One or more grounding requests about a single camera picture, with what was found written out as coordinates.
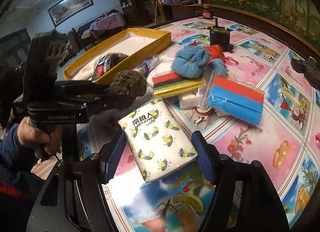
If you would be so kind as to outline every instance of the purple tablecloth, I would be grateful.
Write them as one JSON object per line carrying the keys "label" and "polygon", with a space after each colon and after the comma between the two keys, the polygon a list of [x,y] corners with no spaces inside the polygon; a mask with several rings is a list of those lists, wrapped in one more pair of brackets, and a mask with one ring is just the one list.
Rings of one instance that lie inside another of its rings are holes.
{"label": "purple tablecloth", "polygon": [[90,26],[91,30],[107,30],[125,25],[124,18],[120,13],[113,13],[107,17],[103,17],[99,21],[93,22]]}

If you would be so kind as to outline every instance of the red foam strip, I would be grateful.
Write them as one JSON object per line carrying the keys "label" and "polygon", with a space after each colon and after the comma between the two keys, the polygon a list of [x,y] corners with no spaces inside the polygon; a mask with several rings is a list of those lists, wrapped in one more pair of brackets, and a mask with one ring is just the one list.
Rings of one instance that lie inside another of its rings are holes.
{"label": "red foam strip", "polygon": [[252,99],[258,103],[263,103],[264,94],[239,83],[235,83],[231,80],[216,76],[213,80],[213,85],[219,86],[223,89],[226,89],[230,92],[242,95],[246,98]]}
{"label": "red foam strip", "polygon": [[181,78],[181,76],[179,74],[177,74],[175,72],[170,72],[170,73],[167,73],[167,74],[164,74],[161,76],[153,77],[152,80],[153,80],[153,84],[156,85],[161,82],[166,82],[166,81],[174,80],[174,79],[178,79],[178,78]]}

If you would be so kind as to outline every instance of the white tissue pack with lemon print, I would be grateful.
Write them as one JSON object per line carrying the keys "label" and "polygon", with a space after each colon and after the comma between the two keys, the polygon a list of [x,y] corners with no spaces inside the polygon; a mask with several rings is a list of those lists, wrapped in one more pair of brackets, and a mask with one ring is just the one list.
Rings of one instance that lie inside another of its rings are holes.
{"label": "white tissue pack with lemon print", "polygon": [[145,182],[184,167],[197,152],[161,98],[118,121]]}

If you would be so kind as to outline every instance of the blue knitted fabric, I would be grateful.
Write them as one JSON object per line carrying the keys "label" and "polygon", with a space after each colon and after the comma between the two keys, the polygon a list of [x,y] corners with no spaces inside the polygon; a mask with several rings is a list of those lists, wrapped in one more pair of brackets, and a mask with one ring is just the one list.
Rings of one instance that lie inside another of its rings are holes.
{"label": "blue knitted fabric", "polygon": [[225,63],[221,59],[213,59],[208,63],[208,67],[214,70],[217,75],[226,75],[228,70]]}
{"label": "blue knitted fabric", "polygon": [[186,78],[201,76],[203,67],[207,64],[211,54],[198,46],[186,46],[176,53],[171,69]]}

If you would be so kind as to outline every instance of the blue cloth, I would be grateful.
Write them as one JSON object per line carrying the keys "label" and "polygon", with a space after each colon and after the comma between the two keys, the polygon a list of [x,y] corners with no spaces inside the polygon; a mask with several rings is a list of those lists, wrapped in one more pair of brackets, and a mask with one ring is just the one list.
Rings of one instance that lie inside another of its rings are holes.
{"label": "blue cloth", "polygon": [[211,54],[199,46],[186,46],[176,53],[171,69],[186,78],[197,78],[210,59]]}
{"label": "blue cloth", "polygon": [[214,70],[214,73],[217,75],[226,75],[228,73],[227,67],[221,59],[213,59],[208,63],[208,67]]}
{"label": "blue cloth", "polygon": [[26,231],[34,201],[44,183],[30,173],[36,163],[33,149],[21,146],[18,125],[0,140],[0,222],[12,231]]}

